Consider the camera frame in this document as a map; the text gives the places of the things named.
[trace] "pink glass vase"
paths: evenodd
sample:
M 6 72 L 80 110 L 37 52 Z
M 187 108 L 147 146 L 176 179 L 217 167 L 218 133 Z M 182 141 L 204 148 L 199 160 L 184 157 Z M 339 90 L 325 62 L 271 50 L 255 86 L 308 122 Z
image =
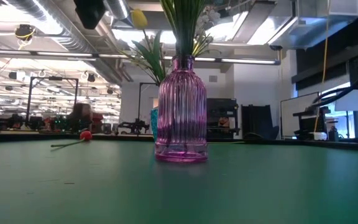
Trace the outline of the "pink glass vase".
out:
M 155 158 L 203 162 L 206 143 L 206 88 L 193 72 L 193 57 L 175 57 L 173 72 L 160 85 Z

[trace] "vase neck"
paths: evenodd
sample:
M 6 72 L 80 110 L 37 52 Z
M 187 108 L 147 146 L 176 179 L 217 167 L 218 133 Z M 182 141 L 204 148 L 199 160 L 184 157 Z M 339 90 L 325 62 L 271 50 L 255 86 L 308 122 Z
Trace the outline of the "vase neck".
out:
M 174 57 L 173 70 L 189 70 L 193 71 L 194 57 Z

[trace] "yellow tulip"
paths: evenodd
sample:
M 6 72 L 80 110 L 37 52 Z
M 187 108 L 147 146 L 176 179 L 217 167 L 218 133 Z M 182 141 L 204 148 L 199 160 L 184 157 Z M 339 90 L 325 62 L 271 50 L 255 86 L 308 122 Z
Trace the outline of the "yellow tulip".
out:
M 134 27 L 136 29 L 143 30 L 147 27 L 147 19 L 140 9 L 132 11 L 132 22 L 134 23 Z

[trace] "vase base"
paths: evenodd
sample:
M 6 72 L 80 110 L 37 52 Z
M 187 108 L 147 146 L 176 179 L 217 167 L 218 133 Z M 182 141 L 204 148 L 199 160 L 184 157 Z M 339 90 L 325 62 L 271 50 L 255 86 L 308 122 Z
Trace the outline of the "vase base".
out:
M 208 160 L 206 144 L 155 144 L 155 158 L 165 162 L 197 163 Z

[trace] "red ball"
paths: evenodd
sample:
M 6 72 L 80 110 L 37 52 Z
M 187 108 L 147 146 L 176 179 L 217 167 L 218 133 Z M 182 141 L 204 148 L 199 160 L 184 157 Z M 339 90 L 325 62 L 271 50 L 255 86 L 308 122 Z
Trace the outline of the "red ball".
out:
M 85 139 L 85 141 L 92 140 L 92 133 L 90 131 L 83 131 L 80 134 L 80 139 Z

